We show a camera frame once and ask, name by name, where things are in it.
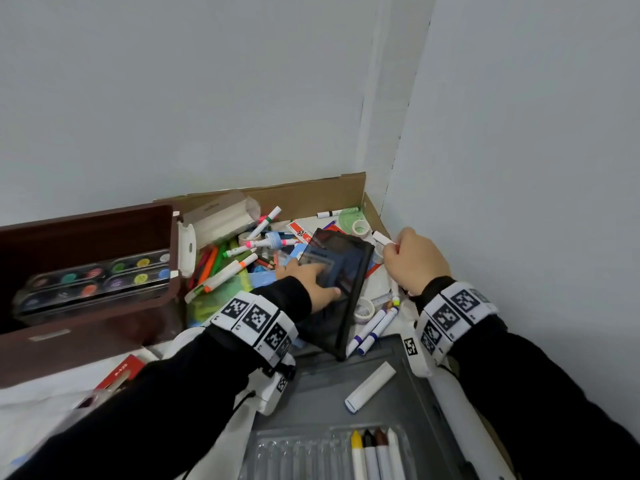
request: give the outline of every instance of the white panel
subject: white panel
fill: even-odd
[[[377,3],[0,0],[0,225],[353,171]]]
[[[640,437],[640,0],[437,0],[383,222]]]

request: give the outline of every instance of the person's right hand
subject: person's right hand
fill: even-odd
[[[385,267],[389,276],[413,295],[422,293],[432,279],[451,276],[449,263],[432,240],[415,233],[411,227],[400,231],[396,246],[385,246]]]

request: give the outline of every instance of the orange pencil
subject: orange pencil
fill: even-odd
[[[204,268],[202,268],[202,274],[198,279],[198,285],[203,284],[204,280],[206,280],[209,277],[209,273],[211,272],[211,268],[213,267],[213,261],[216,260],[217,255],[218,255],[218,247],[214,246],[213,249],[211,250],[211,254],[209,255],[209,259],[207,259],[207,262],[205,263]]]

